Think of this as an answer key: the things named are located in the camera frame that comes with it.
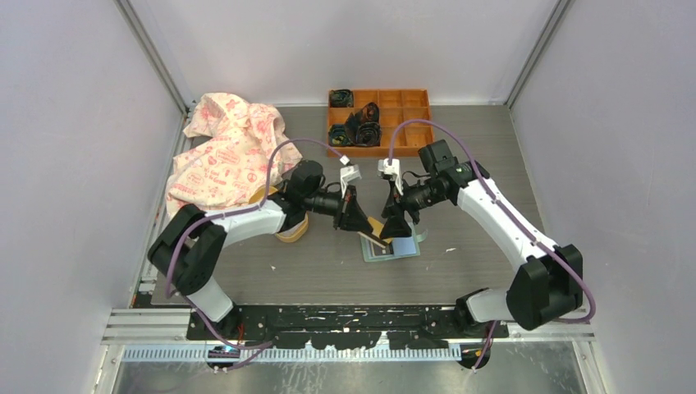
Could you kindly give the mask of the yellow credit card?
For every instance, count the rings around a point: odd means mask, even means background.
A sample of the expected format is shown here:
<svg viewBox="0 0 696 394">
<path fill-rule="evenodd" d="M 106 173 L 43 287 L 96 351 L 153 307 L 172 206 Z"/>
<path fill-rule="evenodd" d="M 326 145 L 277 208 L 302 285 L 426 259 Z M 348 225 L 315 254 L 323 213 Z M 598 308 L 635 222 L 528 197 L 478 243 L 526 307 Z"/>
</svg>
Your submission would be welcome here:
<svg viewBox="0 0 696 394">
<path fill-rule="evenodd" d="M 362 246 L 364 247 L 364 249 L 367 250 L 369 242 L 380 245 L 381 247 L 386 247 L 387 245 L 390 245 L 392 248 L 392 239 L 383 240 L 380 238 L 380 234 L 383 229 L 383 223 L 378 221 L 374 217 L 368 217 L 368 222 L 372 228 L 371 232 L 359 232 L 360 240 L 362 241 Z"/>
</svg>

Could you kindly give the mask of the light green card holder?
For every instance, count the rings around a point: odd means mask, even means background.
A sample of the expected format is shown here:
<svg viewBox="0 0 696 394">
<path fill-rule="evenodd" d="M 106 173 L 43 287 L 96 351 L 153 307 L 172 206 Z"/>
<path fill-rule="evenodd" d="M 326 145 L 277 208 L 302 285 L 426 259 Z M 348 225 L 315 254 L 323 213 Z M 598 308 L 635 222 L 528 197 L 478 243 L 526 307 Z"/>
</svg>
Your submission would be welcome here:
<svg viewBox="0 0 696 394">
<path fill-rule="evenodd" d="M 362 246 L 363 259 L 366 263 L 382 262 L 394 259 L 406 259 L 420 256 L 420 243 L 428 237 L 428 230 L 418 233 L 414 226 L 411 225 L 412 236 L 406 238 L 396 238 L 392 240 L 393 256 L 387 259 L 368 260 L 367 250 Z"/>
</svg>

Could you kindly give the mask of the yellow oval tray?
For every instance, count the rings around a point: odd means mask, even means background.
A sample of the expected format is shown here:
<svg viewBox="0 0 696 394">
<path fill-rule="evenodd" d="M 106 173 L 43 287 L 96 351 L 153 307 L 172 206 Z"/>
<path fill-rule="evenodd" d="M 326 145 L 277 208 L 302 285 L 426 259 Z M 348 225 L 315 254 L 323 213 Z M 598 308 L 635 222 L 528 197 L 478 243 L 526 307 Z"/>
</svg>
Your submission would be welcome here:
<svg viewBox="0 0 696 394">
<path fill-rule="evenodd" d="M 264 193 L 265 187 L 259 187 L 250 197 L 250 203 L 258 203 L 264 197 Z M 276 233 L 275 237 L 284 243 L 297 242 L 307 232 L 308 228 L 309 215 L 305 213 L 301 221 L 298 221 L 293 227 Z"/>
</svg>

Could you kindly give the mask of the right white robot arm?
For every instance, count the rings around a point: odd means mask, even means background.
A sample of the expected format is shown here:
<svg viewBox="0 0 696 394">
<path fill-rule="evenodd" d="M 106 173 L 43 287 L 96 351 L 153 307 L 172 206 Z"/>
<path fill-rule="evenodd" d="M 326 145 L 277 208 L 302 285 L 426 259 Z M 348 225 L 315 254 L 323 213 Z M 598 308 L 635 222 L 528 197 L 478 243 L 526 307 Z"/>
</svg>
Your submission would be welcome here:
<svg viewBox="0 0 696 394">
<path fill-rule="evenodd" d="M 575 246 L 560 246 L 543 235 L 509 205 L 476 161 L 460 162 L 445 140 L 421 148 L 419 157 L 427 176 L 413 185 L 402 180 L 397 159 L 378 163 L 390 185 L 381 238 L 410 236 L 406 215 L 418 223 L 420 210 L 448 200 L 485 230 L 515 273 L 506 289 L 483 288 L 457 300 L 461 334 L 476 337 L 492 321 L 513 321 L 531 331 L 583 304 L 583 258 Z"/>
</svg>

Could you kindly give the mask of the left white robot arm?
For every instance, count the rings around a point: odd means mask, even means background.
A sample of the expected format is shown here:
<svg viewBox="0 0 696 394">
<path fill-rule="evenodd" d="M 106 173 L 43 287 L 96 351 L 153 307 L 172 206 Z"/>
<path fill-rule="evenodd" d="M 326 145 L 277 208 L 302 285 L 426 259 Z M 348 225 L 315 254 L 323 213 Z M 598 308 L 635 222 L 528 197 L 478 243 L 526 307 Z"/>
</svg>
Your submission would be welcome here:
<svg viewBox="0 0 696 394">
<path fill-rule="evenodd" d="M 329 216 L 337 230 L 368 235 L 373 228 L 357 201 L 354 183 L 359 178 L 358 166 L 347 163 L 340 170 L 340 189 L 329 191 L 323 167 L 303 160 L 277 191 L 258 203 L 208 212 L 187 204 L 150 246 L 147 259 L 204 314 L 210 332 L 230 338 L 240 326 L 239 309 L 213 276 L 221 251 L 249 238 L 289 231 L 306 213 Z"/>
</svg>

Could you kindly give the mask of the dark credit card in holder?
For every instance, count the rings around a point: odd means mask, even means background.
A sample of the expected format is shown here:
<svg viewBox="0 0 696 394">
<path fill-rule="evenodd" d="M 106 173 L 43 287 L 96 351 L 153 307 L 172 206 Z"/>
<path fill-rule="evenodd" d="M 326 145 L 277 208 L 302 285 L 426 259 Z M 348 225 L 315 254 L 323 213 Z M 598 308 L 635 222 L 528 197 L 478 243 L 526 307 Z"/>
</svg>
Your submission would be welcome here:
<svg viewBox="0 0 696 394">
<path fill-rule="evenodd" d="M 387 245 L 386 247 L 381 247 L 380 245 L 374 244 L 372 242 L 369 242 L 368 245 L 368 260 L 387 259 L 393 256 L 393 251 L 390 245 Z"/>
</svg>

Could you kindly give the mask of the dark rolled sock bottom-left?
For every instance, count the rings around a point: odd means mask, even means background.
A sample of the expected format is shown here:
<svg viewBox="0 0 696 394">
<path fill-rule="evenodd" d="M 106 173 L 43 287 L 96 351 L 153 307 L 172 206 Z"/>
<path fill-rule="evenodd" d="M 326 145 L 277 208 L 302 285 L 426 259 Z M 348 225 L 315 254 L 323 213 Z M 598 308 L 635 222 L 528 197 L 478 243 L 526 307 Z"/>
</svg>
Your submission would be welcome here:
<svg viewBox="0 0 696 394">
<path fill-rule="evenodd" d="M 346 127 L 343 124 L 331 125 L 328 129 L 327 140 L 328 144 L 332 147 L 350 147 L 353 145 Z"/>
</svg>

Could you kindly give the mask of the dark rolled sock bottom-middle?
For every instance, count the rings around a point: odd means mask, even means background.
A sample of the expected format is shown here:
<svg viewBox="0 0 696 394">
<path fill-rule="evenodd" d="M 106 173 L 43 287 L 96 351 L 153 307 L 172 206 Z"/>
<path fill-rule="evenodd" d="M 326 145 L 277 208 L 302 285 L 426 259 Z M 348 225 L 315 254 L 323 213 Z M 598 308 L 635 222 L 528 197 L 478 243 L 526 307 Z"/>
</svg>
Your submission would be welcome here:
<svg viewBox="0 0 696 394">
<path fill-rule="evenodd" d="M 370 121 L 360 124 L 355 132 L 355 146 L 379 146 L 382 138 L 382 128 L 378 122 Z"/>
</svg>

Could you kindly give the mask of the orange compartment organizer box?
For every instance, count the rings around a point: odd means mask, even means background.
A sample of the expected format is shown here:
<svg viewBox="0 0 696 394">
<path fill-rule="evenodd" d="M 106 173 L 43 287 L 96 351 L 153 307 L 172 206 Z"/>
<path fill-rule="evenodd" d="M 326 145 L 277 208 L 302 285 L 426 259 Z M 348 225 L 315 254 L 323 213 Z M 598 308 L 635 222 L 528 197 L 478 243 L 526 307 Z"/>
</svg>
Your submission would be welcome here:
<svg viewBox="0 0 696 394">
<path fill-rule="evenodd" d="M 413 123 L 397 130 L 403 122 L 414 119 L 432 119 L 425 89 L 351 89 L 354 94 L 354 107 L 330 108 L 327 110 L 327 131 L 333 124 L 343 124 L 356 109 L 369 102 L 375 102 L 380 110 L 379 125 L 382 138 L 379 146 L 355 146 L 355 132 L 346 128 L 353 145 L 350 147 L 332 147 L 349 157 L 385 158 L 390 152 L 396 157 L 415 157 L 425 145 L 434 141 L 433 128 L 428 124 Z"/>
</svg>

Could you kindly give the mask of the dark rolled sock middle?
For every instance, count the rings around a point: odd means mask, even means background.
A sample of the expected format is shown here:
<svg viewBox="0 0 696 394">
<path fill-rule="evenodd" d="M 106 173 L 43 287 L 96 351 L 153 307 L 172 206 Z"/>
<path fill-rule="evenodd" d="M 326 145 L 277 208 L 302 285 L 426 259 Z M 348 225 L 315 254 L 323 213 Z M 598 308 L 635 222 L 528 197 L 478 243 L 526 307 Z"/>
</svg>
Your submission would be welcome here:
<svg viewBox="0 0 696 394">
<path fill-rule="evenodd" d="M 349 130 L 357 131 L 367 123 L 379 123 L 380 110 L 375 102 L 369 102 L 362 108 L 356 108 L 344 123 Z"/>
</svg>

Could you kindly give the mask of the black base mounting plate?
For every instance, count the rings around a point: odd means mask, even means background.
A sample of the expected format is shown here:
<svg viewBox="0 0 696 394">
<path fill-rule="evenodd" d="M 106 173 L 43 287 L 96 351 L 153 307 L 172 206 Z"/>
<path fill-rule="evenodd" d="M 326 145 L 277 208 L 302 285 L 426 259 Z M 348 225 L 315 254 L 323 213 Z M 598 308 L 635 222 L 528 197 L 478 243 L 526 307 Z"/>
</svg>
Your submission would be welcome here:
<svg viewBox="0 0 696 394">
<path fill-rule="evenodd" d="M 277 349 L 374 348 L 386 337 L 392 350 L 440 349 L 449 340 L 482 341 L 487 323 L 469 323 L 458 306 L 442 305 L 242 305 L 216 323 L 228 341 L 270 341 Z"/>
</svg>

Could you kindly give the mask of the dark rolled sock top-left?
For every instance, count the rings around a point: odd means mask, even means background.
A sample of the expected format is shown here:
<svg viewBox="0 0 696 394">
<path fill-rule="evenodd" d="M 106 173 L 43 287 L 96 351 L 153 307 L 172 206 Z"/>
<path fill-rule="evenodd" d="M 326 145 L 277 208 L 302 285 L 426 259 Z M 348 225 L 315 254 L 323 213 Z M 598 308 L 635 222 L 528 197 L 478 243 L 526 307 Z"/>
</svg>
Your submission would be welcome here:
<svg viewBox="0 0 696 394">
<path fill-rule="evenodd" d="M 354 107 L 354 94 L 350 89 L 332 89 L 328 94 L 330 108 Z"/>
</svg>

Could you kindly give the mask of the pink patterned cloth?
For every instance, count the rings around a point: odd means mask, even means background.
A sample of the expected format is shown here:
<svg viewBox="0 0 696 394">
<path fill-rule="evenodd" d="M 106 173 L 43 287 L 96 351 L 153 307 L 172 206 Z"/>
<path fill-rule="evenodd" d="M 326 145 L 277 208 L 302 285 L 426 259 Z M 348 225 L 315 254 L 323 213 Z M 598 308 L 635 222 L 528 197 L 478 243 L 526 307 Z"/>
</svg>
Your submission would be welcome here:
<svg viewBox="0 0 696 394">
<path fill-rule="evenodd" d="M 285 129 L 273 105 L 229 93 L 204 94 L 183 133 L 206 140 L 172 160 L 168 217 L 187 204 L 201 210 L 246 205 L 265 183 L 278 183 L 302 159 Z"/>
</svg>

